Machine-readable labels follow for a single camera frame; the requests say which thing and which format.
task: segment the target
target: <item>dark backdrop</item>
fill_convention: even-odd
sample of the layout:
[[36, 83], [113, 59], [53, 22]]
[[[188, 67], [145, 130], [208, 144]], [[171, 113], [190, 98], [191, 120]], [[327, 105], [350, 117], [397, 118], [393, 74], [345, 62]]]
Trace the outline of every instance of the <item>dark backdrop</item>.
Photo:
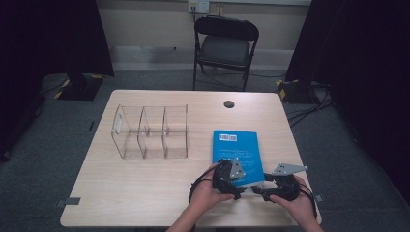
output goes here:
[[73, 66], [114, 75], [95, 0], [0, 2], [0, 156], [35, 116], [43, 78]]
[[313, 0], [286, 76], [331, 85], [358, 142], [407, 202], [409, 12], [408, 1]]

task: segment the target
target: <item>electrical outlet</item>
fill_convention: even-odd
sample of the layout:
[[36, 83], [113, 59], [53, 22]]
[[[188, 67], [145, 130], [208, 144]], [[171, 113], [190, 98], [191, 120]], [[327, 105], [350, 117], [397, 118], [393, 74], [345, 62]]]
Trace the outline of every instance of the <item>electrical outlet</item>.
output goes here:
[[188, 1], [188, 12], [199, 12], [199, 2]]
[[199, 1], [199, 12], [208, 13], [209, 12], [209, 1]]

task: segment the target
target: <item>acrylic organizer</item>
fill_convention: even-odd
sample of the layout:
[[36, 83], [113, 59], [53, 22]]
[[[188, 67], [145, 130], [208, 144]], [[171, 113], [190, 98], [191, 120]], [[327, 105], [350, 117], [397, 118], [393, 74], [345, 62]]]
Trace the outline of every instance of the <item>acrylic organizer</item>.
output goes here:
[[111, 136], [123, 159], [186, 158], [188, 106], [118, 105]]

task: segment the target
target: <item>blue book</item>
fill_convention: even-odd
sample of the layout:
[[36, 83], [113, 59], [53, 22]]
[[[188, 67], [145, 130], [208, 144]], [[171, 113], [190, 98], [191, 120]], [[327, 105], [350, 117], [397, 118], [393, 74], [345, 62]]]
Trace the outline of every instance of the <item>blue book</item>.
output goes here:
[[212, 163], [238, 159], [242, 165], [246, 175], [233, 182], [236, 187], [257, 186], [265, 181], [256, 132], [214, 130], [213, 144]]

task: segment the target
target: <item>wooden table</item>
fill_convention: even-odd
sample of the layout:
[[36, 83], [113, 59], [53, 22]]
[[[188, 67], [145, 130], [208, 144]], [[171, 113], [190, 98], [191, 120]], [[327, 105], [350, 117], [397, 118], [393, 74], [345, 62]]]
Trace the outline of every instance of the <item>wooden table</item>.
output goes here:
[[[223, 103], [233, 101], [233, 108]], [[119, 104], [188, 105], [186, 159], [121, 159], [111, 138]], [[61, 224], [72, 227], [170, 226], [188, 205], [190, 184], [210, 165], [213, 130], [256, 131], [264, 172], [280, 162], [302, 165], [278, 95], [273, 93], [138, 91], [112, 93], [78, 174]], [[307, 180], [305, 172], [299, 176]], [[285, 210], [255, 194], [222, 202], [197, 227], [282, 227], [296, 225]]]

